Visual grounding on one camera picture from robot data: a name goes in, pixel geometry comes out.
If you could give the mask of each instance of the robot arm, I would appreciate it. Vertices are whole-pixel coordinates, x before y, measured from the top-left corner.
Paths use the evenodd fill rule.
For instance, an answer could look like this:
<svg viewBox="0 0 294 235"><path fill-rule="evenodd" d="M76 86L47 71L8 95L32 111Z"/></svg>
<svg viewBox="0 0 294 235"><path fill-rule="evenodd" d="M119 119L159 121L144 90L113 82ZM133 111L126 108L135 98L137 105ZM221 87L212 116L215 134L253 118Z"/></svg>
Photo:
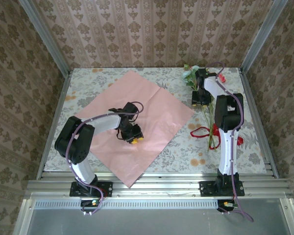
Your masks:
<svg viewBox="0 0 294 235"><path fill-rule="evenodd" d="M139 125L133 123L133 118L136 113L138 113L138 108L133 103L128 102L123 109L110 109L108 113L120 114L106 115L92 120L89 124L84 124L74 137L69 150L68 159L72 162L72 168L76 173L76 178L93 186L97 185L98 179L96 174L91 170L89 161L86 158L90 150L93 136L110 129L115 129L118 131L118 139L127 141L130 144L135 144L144 137ZM81 119L73 116L70 117L64 125L54 145L54 148L62 157L65 158L72 134L81 123ZM95 190L84 186L80 182L77 182L77 184L86 191L86 195L95 196Z"/></svg>
<svg viewBox="0 0 294 235"><path fill-rule="evenodd" d="M230 95L227 95L220 86L215 82L214 77L207 77L204 79L203 88L208 91L214 99L216 99L215 123L219 128L221 137L221 159L219 171L222 175L231 174L231 134L232 130L240 123L240 109L235 100ZM243 105L242 94L234 94ZM237 142L239 130L234 132L234 141ZM233 156L236 156L236 147L233 148ZM234 174L237 172L236 157L234 158Z"/></svg>
<svg viewBox="0 0 294 235"><path fill-rule="evenodd" d="M232 194L231 186L231 154L233 151L233 174L235 184L239 185L239 175L236 167L236 145L231 147L231 135L241 120L239 106L235 99L227 95L216 83L216 73L208 73L206 69L199 69L196 72L198 91L193 91L192 104L208 105L211 96L216 100L215 124L219 128L221 137L221 158L218 168L218 176L214 184L218 194ZM233 94L240 101L243 107L242 94ZM239 129L234 131L234 143L237 142Z"/></svg>

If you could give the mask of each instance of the red ribbon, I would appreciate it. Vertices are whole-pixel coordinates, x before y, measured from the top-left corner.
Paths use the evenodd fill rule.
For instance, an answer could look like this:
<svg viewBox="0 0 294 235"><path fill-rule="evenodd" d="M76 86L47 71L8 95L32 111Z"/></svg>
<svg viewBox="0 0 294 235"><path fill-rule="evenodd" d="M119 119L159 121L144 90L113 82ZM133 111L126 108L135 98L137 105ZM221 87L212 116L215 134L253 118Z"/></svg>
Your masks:
<svg viewBox="0 0 294 235"><path fill-rule="evenodd" d="M197 136L197 135L194 135L194 134L193 134L195 131L198 131L198 130L200 130L200 129L205 129L205 130L207 130L208 132L210 132L210 129L208 129L207 127L202 126L202 127L200 127L200 128L197 128L196 130L191 131L191 136L192 136L192 137L196 137L196 138L203 138L203 137L207 137L207 136L209 136L209 133L206 134L206 135L202 135L202 136ZM209 149L211 149L211 150L213 150L213 149L217 149L217 148L220 146L220 143L221 143L221 137L220 137L219 128L217 127L217 125L216 125L215 123L214 123L214 125L213 125L212 135L213 135L213 136L218 136L219 144L218 144L215 148L211 147L211 141L210 141L211 138L210 138L210 140L209 140L209 142L210 142L210 144L209 144Z"/></svg>
<svg viewBox="0 0 294 235"><path fill-rule="evenodd" d="M194 135L194 134L193 134L195 131L198 131L198 130L200 130L200 129L205 129L205 130L207 130L208 132L210 132L210 129L208 129L207 127L202 126L202 127L200 127L200 128L197 128L196 130L191 131L191 133L190 133L191 136L192 136L192 137L196 137L196 138L204 138L204 137L209 136L209 133L206 134L206 135L202 135L202 136L198 136L198 135ZM217 125L216 125L215 123L214 123L214 125L213 125L212 135L213 135L213 136L218 136L219 144L218 144L215 148L211 147L211 141L210 141L211 138L210 138L210 140L209 140L209 142L210 142L210 144L209 144L209 149L211 149L211 150L213 150L213 149L217 149L217 148L220 146L220 143L221 143L221 137L220 137L219 128L217 127ZM239 145L241 145L241 144L243 144L243 143L244 143L243 138L239 136L238 139L237 139L237 145L239 146Z"/></svg>

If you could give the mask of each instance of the red flower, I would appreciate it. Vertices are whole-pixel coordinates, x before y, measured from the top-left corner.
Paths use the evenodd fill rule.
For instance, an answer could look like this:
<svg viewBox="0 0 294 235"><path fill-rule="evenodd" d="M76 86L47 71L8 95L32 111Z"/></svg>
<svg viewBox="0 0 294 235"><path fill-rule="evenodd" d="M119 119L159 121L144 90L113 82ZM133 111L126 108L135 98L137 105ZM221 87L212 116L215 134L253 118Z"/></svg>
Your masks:
<svg viewBox="0 0 294 235"><path fill-rule="evenodd" d="M220 78L220 81L222 83L224 83L226 81L226 79L224 78L224 76L222 75L222 73L219 74L219 78Z"/></svg>
<svg viewBox="0 0 294 235"><path fill-rule="evenodd" d="M244 143L243 138L239 136L239 137L237 138L237 145L240 146L240 145L242 145L243 143Z"/></svg>

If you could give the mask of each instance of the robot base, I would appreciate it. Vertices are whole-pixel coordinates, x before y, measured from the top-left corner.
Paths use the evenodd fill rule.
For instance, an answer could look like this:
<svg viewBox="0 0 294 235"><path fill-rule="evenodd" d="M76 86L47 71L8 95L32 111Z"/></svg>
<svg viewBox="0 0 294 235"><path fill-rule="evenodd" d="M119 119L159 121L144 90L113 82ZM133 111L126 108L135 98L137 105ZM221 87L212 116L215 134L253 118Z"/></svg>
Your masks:
<svg viewBox="0 0 294 235"><path fill-rule="evenodd" d="M201 181L199 182L199 186L201 197L233 196L232 184L228 187L223 187L220 190L217 189L216 181ZM245 196L243 183L241 181L235 183L235 189L237 196Z"/></svg>
<svg viewBox="0 0 294 235"><path fill-rule="evenodd" d="M104 197L112 197L113 182L98 181L98 188L102 189ZM70 188L70 197L98 197L100 198L100 192L94 188L89 188L81 185L79 182L74 181Z"/></svg>

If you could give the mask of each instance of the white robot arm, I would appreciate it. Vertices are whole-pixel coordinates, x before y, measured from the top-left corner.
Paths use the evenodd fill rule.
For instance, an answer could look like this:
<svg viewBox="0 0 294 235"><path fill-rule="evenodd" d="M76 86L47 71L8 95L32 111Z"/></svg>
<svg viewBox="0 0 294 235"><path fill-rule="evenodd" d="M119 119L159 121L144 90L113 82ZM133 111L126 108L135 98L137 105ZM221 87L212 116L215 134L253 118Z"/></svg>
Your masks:
<svg viewBox="0 0 294 235"><path fill-rule="evenodd" d="M78 194L83 193L85 196L96 196L98 193L92 187L84 185L97 186L98 184L97 176L92 171L87 159L93 136L110 129L115 129L117 130L117 138L130 144L135 144L138 140L144 138L141 128L133 120L134 116L143 110L143 105L140 103L142 110L138 111L134 103L139 102L128 102L123 109L110 109L106 115L89 119L87 124L81 125L83 121L75 116L67 120L55 142L54 148L65 158L70 139L78 130L68 153L68 161L72 163L70 166L76 177L76 187L74 186L73 191L78 191Z"/></svg>
<svg viewBox="0 0 294 235"><path fill-rule="evenodd" d="M216 83L215 77L207 77L204 80L204 89L207 90L215 100L217 100L219 95L227 95L220 86ZM219 133L221 137L221 159L219 165L219 171L221 174L230 175L231 174L231 134L232 132L228 130L225 132L222 128L219 128ZM234 132L234 140L237 142L239 136L239 131ZM236 147L233 149L233 156L236 156ZM233 160L234 174L237 172L236 168L236 157Z"/></svg>
<svg viewBox="0 0 294 235"><path fill-rule="evenodd" d="M192 104L208 105L211 103L211 96L216 100L215 109L215 124L219 128L221 139L221 157L220 165L218 168L218 176L212 187L207 182L201 183L201 195L202 196L228 196L233 195L233 189L231 187L231 156L233 155L233 175L234 183L238 187L238 194L242 195L244 191L240 190L242 182L239 181L239 174L236 166L236 150L237 139L239 136L239 128L233 132L233 130L240 124L241 113L239 105L236 100L226 94L223 89L216 83L216 73L208 73L206 69L199 69L196 72L197 78L197 91L193 91ZM243 107L242 94L233 94L239 100ZM234 137L234 147L232 147L232 138Z"/></svg>

